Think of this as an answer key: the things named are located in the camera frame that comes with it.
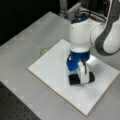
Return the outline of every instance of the white board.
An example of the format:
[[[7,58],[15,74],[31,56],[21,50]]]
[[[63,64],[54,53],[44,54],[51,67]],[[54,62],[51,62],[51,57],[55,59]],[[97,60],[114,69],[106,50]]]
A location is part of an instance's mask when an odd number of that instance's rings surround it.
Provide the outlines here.
[[[95,82],[71,86],[68,79],[70,72],[66,66],[69,52],[70,43],[61,40],[28,69],[87,116],[117,77],[119,71],[91,55],[88,64],[95,75]]]

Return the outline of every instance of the gray table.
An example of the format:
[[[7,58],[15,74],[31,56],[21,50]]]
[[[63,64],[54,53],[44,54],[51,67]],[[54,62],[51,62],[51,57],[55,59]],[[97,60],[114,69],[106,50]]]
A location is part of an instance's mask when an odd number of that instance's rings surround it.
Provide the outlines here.
[[[118,76],[93,111],[85,117],[27,68],[40,57],[43,48],[60,39],[69,41],[70,23],[49,12],[23,32],[0,47],[0,81],[42,120],[119,120],[120,76]],[[110,57],[92,54],[120,69],[120,52]]]

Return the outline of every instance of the table surface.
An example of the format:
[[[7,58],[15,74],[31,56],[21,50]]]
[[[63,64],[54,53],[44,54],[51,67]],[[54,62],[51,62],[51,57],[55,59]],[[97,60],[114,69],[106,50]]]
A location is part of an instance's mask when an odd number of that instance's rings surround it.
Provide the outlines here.
[[[61,39],[69,41],[70,22],[49,12],[0,47],[0,81],[42,120],[119,120],[120,75],[93,111],[85,117],[27,68],[40,57],[43,48]],[[110,57],[91,53],[120,70],[120,52]]]

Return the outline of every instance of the blue object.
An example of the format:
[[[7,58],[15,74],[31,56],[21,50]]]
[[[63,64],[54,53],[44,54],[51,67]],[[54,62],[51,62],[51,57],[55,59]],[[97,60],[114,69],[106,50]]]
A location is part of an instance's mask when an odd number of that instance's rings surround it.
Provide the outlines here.
[[[81,21],[81,20],[82,20],[82,18],[77,18],[77,20],[78,20],[78,21]]]
[[[69,71],[74,71],[78,68],[78,62],[80,60],[89,60],[90,59],[90,51],[84,52],[84,53],[75,53],[75,52],[70,52],[68,59],[67,59],[67,67]]]

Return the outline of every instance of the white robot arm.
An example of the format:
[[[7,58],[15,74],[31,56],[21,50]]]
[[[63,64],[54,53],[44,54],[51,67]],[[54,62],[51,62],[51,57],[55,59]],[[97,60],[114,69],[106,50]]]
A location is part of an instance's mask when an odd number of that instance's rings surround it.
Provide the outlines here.
[[[83,16],[76,17],[71,23],[71,51],[67,66],[70,71],[77,72],[69,76],[71,85],[90,83],[95,80],[87,65],[91,44],[99,54],[104,56],[113,55],[120,49],[120,1],[111,0],[110,2],[106,23],[96,22]]]

